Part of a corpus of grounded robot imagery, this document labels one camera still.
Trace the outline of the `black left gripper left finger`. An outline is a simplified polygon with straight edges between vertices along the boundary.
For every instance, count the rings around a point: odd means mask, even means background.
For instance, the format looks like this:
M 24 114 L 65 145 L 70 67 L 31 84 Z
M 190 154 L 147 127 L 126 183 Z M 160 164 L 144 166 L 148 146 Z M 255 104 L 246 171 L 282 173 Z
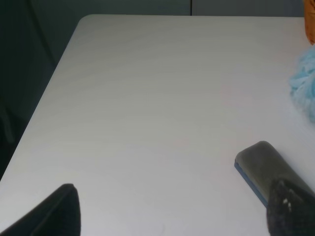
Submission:
M 77 189 L 71 183 L 61 185 L 0 234 L 2 236 L 79 236 L 81 210 Z

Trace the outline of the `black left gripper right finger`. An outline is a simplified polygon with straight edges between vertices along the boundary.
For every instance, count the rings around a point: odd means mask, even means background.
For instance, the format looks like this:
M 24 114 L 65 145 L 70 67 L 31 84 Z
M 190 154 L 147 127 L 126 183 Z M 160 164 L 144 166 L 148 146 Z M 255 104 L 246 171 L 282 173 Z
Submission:
M 267 204 L 271 236 L 313 236 L 315 196 L 287 179 L 272 181 Z

